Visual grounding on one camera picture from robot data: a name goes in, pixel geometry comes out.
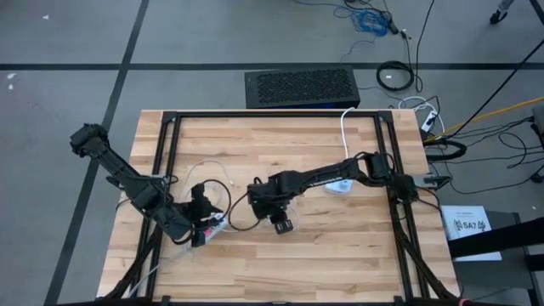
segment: blue cable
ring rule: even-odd
[[[382,14],[378,13],[373,9],[360,9],[353,10],[351,8],[345,7],[343,5],[338,5],[334,3],[305,3],[299,0],[293,0],[296,3],[303,5],[325,5],[334,7],[332,14],[337,18],[350,18],[351,22],[354,25],[356,31],[359,32],[370,32],[377,37],[383,37],[388,33],[388,20],[383,17]],[[339,11],[347,11],[348,14],[338,14]]]

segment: yellow cable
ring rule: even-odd
[[[508,106],[508,107],[505,107],[505,108],[500,109],[500,110],[495,110],[495,111],[492,111],[490,113],[477,116],[471,122],[478,122],[480,120],[484,120],[485,118],[489,118],[489,117],[494,116],[494,115],[499,115],[499,114],[505,113],[507,111],[515,110],[515,109],[517,109],[519,107],[523,107],[523,106],[526,106],[526,105],[531,105],[531,104],[541,102],[541,101],[544,101],[544,97],[540,97],[540,98],[532,99],[532,100],[529,100],[529,101],[521,102],[521,103],[516,104],[516,105]],[[433,136],[433,137],[431,137],[429,139],[425,139],[425,141],[423,141],[423,142],[428,142],[428,141],[435,140],[440,136],[443,136],[443,135],[446,135],[449,132],[455,131],[458,128],[460,128],[464,123],[465,122],[456,124],[455,126],[446,129],[443,133],[440,133],[440,134],[438,134],[436,136]]]

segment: small white object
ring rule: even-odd
[[[431,110],[428,113],[427,119],[425,119],[425,122],[422,124],[422,130],[425,132],[428,132],[433,127],[433,119],[438,116],[439,113],[436,110]]]
[[[335,195],[347,195],[351,192],[351,185],[353,181],[351,179],[344,179],[334,183],[325,185],[325,191],[333,193]]]
[[[442,206],[442,220],[448,241],[491,230],[484,207]],[[455,258],[454,261],[501,261],[500,252]]]

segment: concrete floor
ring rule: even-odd
[[[380,0],[372,3],[383,7]],[[397,26],[413,37],[412,61],[429,4],[430,0],[388,3]],[[529,2],[517,1],[501,24],[490,26],[488,20],[496,5],[496,1],[470,0],[437,1],[434,5],[420,62],[437,65],[422,65],[425,88],[420,95],[440,97],[446,126],[472,114],[512,68],[505,65],[505,70],[497,70],[500,66],[475,64],[519,62],[542,39],[542,23]],[[144,17],[141,32],[137,42],[133,40],[133,55],[127,54],[139,8],[140,2],[131,0],[0,0],[0,305],[40,305],[46,297],[88,169],[88,161],[70,151],[69,136],[74,131],[84,122],[102,122],[110,106],[110,141],[121,156],[128,157],[140,110],[245,108],[243,69],[259,67],[210,65],[204,71],[199,66],[136,71],[137,66],[129,62],[338,62],[353,42],[371,38],[354,31],[348,20],[334,18],[332,8],[304,6],[292,0],[155,0],[140,12]],[[123,72],[121,79],[118,77],[123,57],[124,83],[116,82],[124,77]],[[358,44],[344,59],[357,63],[385,60],[407,61],[399,37],[387,35],[373,44]],[[530,62],[544,63],[544,49]],[[77,64],[107,65],[91,70]],[[486,110],[542,96],[544,66],[539,67],[520,71]],[[11,73],[16,75],[8,79]],[[392,75],[393,82],[400,82],[399,75]],[[356,70],[355,76],[362,88],[377,86],[374,68]],[[114,108],[115,92],[120,90]],[[378,89],[360,94],[360,108],[386,108],[397,103]],[[413,94],[411,88],[392,95],[404,98]],[[529,109],[516,110],[473,127],[528,115]],[[529,146],[537,144],[527,126],[514,131]],[[463,158],[517,153],[490,139],[472,147]],[[524,180],[541,164],[512,170],[506,165],[488,161],[450,167],[457,188],[476,190]],[[60,302],[95,297],[118,196],[99,170]],[[523,220],[544,215],[544,190],[532,183],[477,195],[459,195],[448,186],[439,196],[443,205],[483,205],[490,210],[518,212]],[[468,286],[465,296],[476,298],[496,289]],[[485,301],[528,303],[525,293],[516,290]]]

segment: black metal frame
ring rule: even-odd
[[[315,111],[315,110],[277,110],[277,111],[269,111],[269,110],[254,110],[254,111],[188,111],[188,112],[178,112],[178,111],[165,111],[162,115],[161,119],[161,130],[159,132],[159,139],[157,142],[156,147],[156,155],[155,160],[153,163],[153,174],[158,174],[159,169],[161,167],[162,163],[162,153],[164,151],[164,143],[165,138],[167,134],[167,127],[170,122],[174,122],[173,126],[173,137],[170,144],[170,149],[168,151],[168,157],[167,157],[167,169],[165,175],[169,176],[173,174],[173,161],[176,156],[176,149],[178,145],[178,139],[179,139],[179,130],[181,128],[181,121],[183,118],[187,117],[339,117],[340,112],[338,110],[324,110],[324,111]],[[376,129],[376,136],[377,136],[377,143],[378,143],[378,150],[380,153],[386,153],[386,145],[385,145],[385,139],[383,136],[383,129],[382,129],[382,123],[385,123],[388,128],[388,136],[390,138],[391,142],[391,148],[393,150],[392,156],[394,159],[394,166],[396,171],[399,174],[404,173],[404,169],[402,167],[402,161],[400,158],[400,149],[399,149],[399,143],[397,141],[397,136],[394,128],[394,119],[393,114],[391,110],[378,110],[378,111],[353,111],[349,112],[346,116],[348,117],[362,117],[362,118],[371,118],[374,121],[374,127]],[[397,211],[397,201],[396,198],[392,197],[392,192],[388,188],[388,204],[389,204],[389,212],[391,214],[391,222],[395,222],[395,220],[399,219],[399,214]],[[405,209],[405,219],[406,224],[408,228],[408,235],[411,239],[412,245],[415,247],[416,251],[421,254],[421,250],[419,247],[419,241],[417,239],[417,231],[416,231],[416,224],[413,217],[413,212],[411,210],[411,204],[410,203],[403,203],[404,209]],[[399,229],[395,226],[393,226],[394,235],[396,236]],[[142,223],[142,228],[140,232],[139,237],[139,247],[140,250],[141,247],[145,244],[147,241],[147,237],[150,234],[150,221],[144,220]],[[413,291],[411,287],[411,281],[410,281],[410,271],[408,270],[408,262],[406,259],[406,252],[405,249],[402,247],[402,245],[398,242],[398,240],[395,239],[396,249],[397,249],[397,256],[399,260],[399,269],[400,269],[400,276],[402,280],[403,290],[405,292],[405,299],[413,298]],[[151,255],[151,262],[150,267],[154,267],[159,262],[161,252],[161,243],[159,243],[154,249],[153,253]],[[139,277],[141,276],[141,270],[138,272],[138,277],[133,281],[133,285],[139,281]],[[417,278],[419,280],[419,286],[420,291],[422,294],[422,298],[429,298],[429,291],[427,282],[425,281],[423,275],[417,271]],[[145,290],[145,297],[152,299],[153,293],[155,290],[155,283],[156,283],[156,273],[151,274],[147,281],[147,287]],[[215,305],[217,303],[206,303],[206,302],[197,302],[199,305]],[[189,303],[174,303],[170,302],[168,305],[186,305]],[[254,303],[221,303],[221,304],[228,304],[229,306],[232,305],[250,305]],[[295,304],[305,304],[308,305],[308,303],[289,303],[290,305]],[[394,302],[384,302],[384,303],[311,303],[311,304],[319,304],[319,305],[367,305],[367,306],[386,306],[386,305],[392,305]]]

